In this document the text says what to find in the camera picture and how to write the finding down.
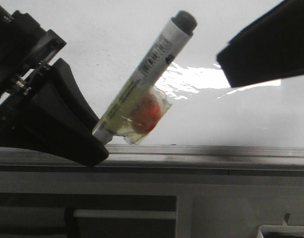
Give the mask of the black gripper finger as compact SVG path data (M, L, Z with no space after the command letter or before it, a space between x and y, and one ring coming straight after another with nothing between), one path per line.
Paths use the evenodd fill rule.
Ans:
M65 92L46 83L26 96L10 95L0 105L0 147L40 151L94 167L109 156L92 135L98 120L79 90Z

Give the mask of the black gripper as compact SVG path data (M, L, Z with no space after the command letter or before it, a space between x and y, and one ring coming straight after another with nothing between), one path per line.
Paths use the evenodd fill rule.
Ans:
M0 98L9 94L0 105L0 128L13 124L32 98L44 96L46 102L53 102L59 94L77 120L93 130L99 118L81 93L69 64L60 58L49 65L65 45L58 34L44 30L30 14L18 10L10 14L0 5Z

